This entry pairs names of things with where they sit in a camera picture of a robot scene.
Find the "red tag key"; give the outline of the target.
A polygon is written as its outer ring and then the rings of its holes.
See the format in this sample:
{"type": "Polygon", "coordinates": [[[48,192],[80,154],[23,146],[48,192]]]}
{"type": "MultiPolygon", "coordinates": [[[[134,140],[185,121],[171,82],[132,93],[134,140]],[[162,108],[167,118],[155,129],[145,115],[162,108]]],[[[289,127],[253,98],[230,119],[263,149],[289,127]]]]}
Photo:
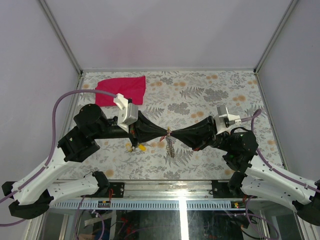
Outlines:
{"type": "Polygon", "coordinates": [[[166,135],[165,135],[165,136],[162,136],[159,141],[160,141],[160,142],[163,141],[166,137],[167,137],[166,135]]]}

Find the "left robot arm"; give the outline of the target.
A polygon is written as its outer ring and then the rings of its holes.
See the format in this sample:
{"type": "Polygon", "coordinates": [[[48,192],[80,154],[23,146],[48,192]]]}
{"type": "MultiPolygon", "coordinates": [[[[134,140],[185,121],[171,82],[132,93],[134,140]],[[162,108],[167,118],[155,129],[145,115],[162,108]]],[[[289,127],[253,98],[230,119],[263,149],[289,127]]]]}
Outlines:
{"type": "Polygon", "coordinates": [[[1,188],[13,199],[8,206],[11,216],[30,220],[44,214],[51,206],[76,197],[108,197],[110,183],[102,171],[93,171],[78,180],[56,183],[56,180],[82,164],[100,149],[97,140],[128,138],[135,148],[141,143],[164,136],[166,129],[148,120],[140,110],[118,123],[118,117],[107,118],[96,104],[87,104],[73,118],[75,127],[62,137],[48,165],[42,163],[34,171],[43,170],[30,183],[26,176],[19,181],[7,181],[1,188]]]}

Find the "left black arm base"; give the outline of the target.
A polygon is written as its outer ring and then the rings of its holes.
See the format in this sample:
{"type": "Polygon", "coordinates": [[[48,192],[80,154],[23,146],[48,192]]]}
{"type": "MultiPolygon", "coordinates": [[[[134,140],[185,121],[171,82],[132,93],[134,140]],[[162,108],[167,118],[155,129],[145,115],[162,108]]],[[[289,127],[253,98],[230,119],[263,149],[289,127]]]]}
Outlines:
{"type": "Polygon", "coordinates": [[[109,197],[111,199],[120,199],[124,197],[125,183],[124,182],[111,182],[109,186],[109,197]]]}

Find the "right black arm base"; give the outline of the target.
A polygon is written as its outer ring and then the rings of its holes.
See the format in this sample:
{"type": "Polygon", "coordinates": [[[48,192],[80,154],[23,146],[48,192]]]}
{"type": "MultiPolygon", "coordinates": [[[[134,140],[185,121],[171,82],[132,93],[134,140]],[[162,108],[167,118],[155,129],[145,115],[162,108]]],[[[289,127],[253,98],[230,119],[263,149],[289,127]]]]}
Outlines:
{"type": "Polygon", "coordinates": [[[209,194],[212,195],[214,199],[233,198],[234,195],[230,191],[228,183],[228,180],[212,180],[209,194]]]}

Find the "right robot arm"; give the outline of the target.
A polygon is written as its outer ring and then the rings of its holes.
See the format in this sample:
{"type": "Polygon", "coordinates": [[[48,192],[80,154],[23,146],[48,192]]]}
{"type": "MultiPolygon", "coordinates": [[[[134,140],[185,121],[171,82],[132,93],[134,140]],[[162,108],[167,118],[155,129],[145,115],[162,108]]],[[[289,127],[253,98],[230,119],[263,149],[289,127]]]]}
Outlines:
{"type": "Polygon", "coordinates": [[[297,213],[304,221],[320,224],[320,184],[268,162],[258,149],[252,130],[241,127],[238,115],[208,117],[170,135],[194,151],[212,147],[224,151],[223,159],[234,175],[228,183],[233,197],[256,196],[297,213]]]}

